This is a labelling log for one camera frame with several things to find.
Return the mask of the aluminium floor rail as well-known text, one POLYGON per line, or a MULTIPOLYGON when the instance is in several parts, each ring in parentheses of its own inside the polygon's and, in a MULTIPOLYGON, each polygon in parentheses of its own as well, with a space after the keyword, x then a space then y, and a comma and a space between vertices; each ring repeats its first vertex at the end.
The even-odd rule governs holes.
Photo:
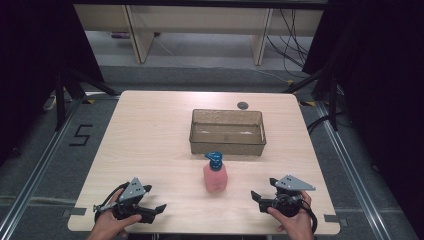
POLYGON ((392 240, 383 218, 354 166, 340 134, 333 128, 331 123, 324 123, 324 126, 376 239, 392 240))
POLYGON ((62 125, 52 133, 49 142, 43 149, 42 155, 37 160, 37 164, 19 194, 13 199, 7 215, 0 222, 0 240, 9 240, 11 238, 81 103, 81 100, 73 100, 70 103, 62 125))

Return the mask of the grey tape patch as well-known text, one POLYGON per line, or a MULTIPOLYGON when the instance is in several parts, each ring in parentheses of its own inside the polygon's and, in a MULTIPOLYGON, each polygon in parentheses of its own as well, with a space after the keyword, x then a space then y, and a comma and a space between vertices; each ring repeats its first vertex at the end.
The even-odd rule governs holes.
POLYGON ((62 213, 62 216, 65 218, 68 218, 73 215, 84 216, 85 213, 86 213, 86 208, 72 208, 72 209, 65 209, 62 213))
POLYGON ((331 223, 339 223, 342 227, 348 226, 348 221, 346 219, 342 219, 337 215, 324 215, 325 222, 331 222, 331 223))

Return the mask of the black metal stand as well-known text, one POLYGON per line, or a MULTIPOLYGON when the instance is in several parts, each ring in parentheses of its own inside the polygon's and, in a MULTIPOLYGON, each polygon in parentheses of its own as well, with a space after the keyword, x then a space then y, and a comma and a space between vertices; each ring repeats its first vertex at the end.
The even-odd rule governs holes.
POLYGON ((316 82, 315 87, 311 93, 314 100, 321 101, 327 97, 329 101, 329 112, 321 118, 322 121, 328 120, 334 131, 338 130, 336 121, 336 106, 337 106, 337 79, 326 68, 318 70, 316 73, 306 77, 298 84, 292 84, 284 93, 292 94, 301 88, 316 82))
POLYGON ((58 72, 55 80, 56 113, 57 123, 55 130, 58 131, 65 123, 65 95, 67 90, 72 99, 82 100, 86 93, 80 83, 85 82, 110 96, 119 96, 120 92, 110 88, 102 81, 97 81, 88 75, 71 68, 63 68, 58 72))

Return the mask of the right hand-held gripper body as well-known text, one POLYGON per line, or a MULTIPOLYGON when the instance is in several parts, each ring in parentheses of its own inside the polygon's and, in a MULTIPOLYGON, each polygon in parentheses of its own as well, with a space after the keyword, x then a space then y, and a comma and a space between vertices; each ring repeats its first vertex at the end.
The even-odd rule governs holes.
POLYGON ((277 186, 272 186, 276 189, 275 197, 273 199, 262 197, 266 202, 259 204, 259 211, 261 213, 267 213, 267 209, 272 207, 286 217, 293 217, 303 209, 311 218, 314 218, 315 215, 310 206, 306 205, 302 191, 315 191, 316 188, 292 175, 286 175, 277 180, 279 180, 276 184, 277 186))

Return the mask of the person's right hand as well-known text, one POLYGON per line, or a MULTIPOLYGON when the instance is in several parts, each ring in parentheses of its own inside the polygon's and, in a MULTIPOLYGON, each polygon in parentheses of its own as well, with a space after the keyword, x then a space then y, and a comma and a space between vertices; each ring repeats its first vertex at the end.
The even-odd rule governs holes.
POLYGON ((269 207, 267 211, 280 223, 276 228, 277 232, 285 232, 291 240, 314 240, 312 220, 305 210, 300 210, 293 217, 286 217, 272 207, 269 207))

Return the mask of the pink soap bottle blue pump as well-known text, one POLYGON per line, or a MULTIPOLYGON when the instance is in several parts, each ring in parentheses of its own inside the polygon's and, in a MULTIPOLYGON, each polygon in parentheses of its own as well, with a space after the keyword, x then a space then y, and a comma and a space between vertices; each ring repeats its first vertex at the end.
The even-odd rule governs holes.
POLYGON ((208 163, 203 167, 205 187, 208 192, 222 192, 227 187, 228 174, 223 163, 221 152, 205 154, 208 163))

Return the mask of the person's left hand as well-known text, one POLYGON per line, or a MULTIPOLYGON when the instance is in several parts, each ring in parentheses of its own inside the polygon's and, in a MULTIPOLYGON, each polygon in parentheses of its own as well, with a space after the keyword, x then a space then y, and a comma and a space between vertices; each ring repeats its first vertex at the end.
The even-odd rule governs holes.
POLYGON ((125 219, 116 219, 111 210, 103 212, 97 219, 86 240, 114 240, 117 237, 127 238, 126 228, 142 219, 139 214, 125 219))

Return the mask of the black curtain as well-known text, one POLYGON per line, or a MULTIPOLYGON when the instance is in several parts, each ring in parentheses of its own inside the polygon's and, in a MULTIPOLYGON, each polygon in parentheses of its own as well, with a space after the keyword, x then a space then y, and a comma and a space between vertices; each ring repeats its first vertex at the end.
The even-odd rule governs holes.
POLYGON ((70 70, 103 80, 73 2, 0 0, 0 166, 70 70))
POLYGON ((354 126, 424 239, 424 0, 367 0, 340 68, 354 126))

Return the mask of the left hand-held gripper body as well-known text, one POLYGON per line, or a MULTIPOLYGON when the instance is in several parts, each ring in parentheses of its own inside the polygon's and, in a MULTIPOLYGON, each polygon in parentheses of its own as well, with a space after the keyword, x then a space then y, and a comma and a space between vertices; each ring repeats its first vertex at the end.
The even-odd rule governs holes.
POLYGON ((94 221, 97 221, 98 217, 107 210, 111 210, 115 218, 119 220, 136 214, 140 215, 139 203, 144 195, 143 184, 134 177, 130 182, 116 187, 101 204, 93 206, 94 221))

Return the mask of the clear brown plastic bin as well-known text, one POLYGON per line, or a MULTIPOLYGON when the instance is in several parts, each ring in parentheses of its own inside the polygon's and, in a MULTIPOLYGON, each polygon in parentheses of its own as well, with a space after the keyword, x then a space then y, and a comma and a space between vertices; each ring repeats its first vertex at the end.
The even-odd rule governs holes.
POLYGON ((192 154, 261 156, 267 143, 260 111, 194 109, 189 142, 192 154))

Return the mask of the beige wooden shelf unit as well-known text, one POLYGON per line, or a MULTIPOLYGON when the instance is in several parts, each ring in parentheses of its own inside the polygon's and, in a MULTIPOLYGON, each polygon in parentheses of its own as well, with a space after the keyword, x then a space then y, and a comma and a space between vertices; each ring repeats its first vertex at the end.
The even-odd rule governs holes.
POLYGON ((86 31, 127 32, 135 59, 146 61, 156 33, 235 34, 250 37, 253 62, 262 63, 268 36, 315 35, 321 10, 171 7, 136 5, 74 6, 86 31))

